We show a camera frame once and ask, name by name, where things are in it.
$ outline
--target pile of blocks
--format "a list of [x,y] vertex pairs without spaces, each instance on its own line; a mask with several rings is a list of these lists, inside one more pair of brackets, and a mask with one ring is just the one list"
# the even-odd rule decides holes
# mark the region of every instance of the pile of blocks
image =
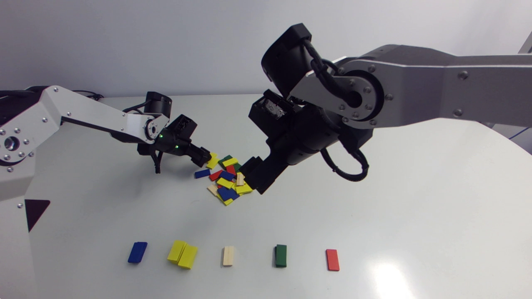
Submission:
[[[222,169],[211,173],[217,165]],[[194,178],[209,177],[215,184],[207,187],[212,195],[216,196],[224,205],[230,205],[235,199],[241,195],[250,193],[253,189],[246,183],[244,175],[239,172],[241,165],[238,160],[231,155],[227,155],[223,159],[218,159],[216,153],[211,153],[211,159],[207,163],[205,170],[196,171]]]

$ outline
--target cable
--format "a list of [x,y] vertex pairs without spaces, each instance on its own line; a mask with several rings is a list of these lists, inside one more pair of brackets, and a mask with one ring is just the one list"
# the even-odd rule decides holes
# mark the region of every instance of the cable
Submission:
[[523,133],[524,131],[526,131],[526,130],[528,130],[528,129],[530,129],[530,127],[525,128],[525,129],[522,129],[522,130],[519,131],[517,134],[513,135],[512,137],[510,137],[510,138],[508,138],[508,139],[509,139],[509,140],[512,140],[513,137],[517,137],[517,136],[519,136],[519,134]]
[[362,172],[357,175],[349,174],[347,172],[342,171],[340,168],[338,168],[338,166],[336,166],[336,164],[331,159],[329,152],[327,151],[327,148],[322,149],[320,153],[323,159],[325,160],[325,162],[327,163],[327,165],[331,167],[332,171],[337,173],[339,176],[341,176],[342,178],[346,180],[361,181],[368,175],[368,169],[369,169],[368,160],[366,160],[364,154],[362,154],[362,152],[359,149],[350,153],[362,166]]
[[87,93],[87,94],[91,94],[91,95],[88,95],[87,97],[88,97],[88,98],[91,98],[91,99],[93,99],[93,100],[95,100],[95,101],[99,101],[99,99],[101,99],[101,98],[105,98],[103,95],[101,95],[101,94],[97,94],[97,93],[95,93],[95,92],[91,92],[91,91],[89,91],[89,90],[73,90],[73,92],[75,92],[75,93]]

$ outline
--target white wall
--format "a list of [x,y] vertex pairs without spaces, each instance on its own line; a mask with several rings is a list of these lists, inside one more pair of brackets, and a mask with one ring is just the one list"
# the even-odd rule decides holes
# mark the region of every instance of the white wall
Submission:
[[531,10],[530,0],[2,0],[0,89],[261,93],[272,87],[262,55],[295,23],[329,59],[389,43],[514,54]]

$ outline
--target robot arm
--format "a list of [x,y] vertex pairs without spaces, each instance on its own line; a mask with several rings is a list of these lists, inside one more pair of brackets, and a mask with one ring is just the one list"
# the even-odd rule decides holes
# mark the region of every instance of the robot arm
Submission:
[[[294,25],[262,59],[281,95],[266,91],[250,118],[268,136],[270,155],[264,161],[253,157],[240,169],[260,193],[286,167],[317,152],[341,177],[363,179],[369,165],[360,147],[373,128],[433,118],[532,124],[532,56],[457,57],[386,45],[330,62],[319,56],[311,37],[303,24]],[[337,141],[361,163],[359,175],[332,162],[327,147]]]

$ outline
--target black triangle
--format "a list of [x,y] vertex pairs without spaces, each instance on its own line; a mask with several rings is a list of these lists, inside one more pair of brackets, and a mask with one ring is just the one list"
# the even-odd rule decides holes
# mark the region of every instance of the black triangle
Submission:
[[43,215],[46,208],[50,205],[50,201],[45,200],[24,200],[26,206],[26,219],[28,219],[28,232],[37,223],[41,215]]

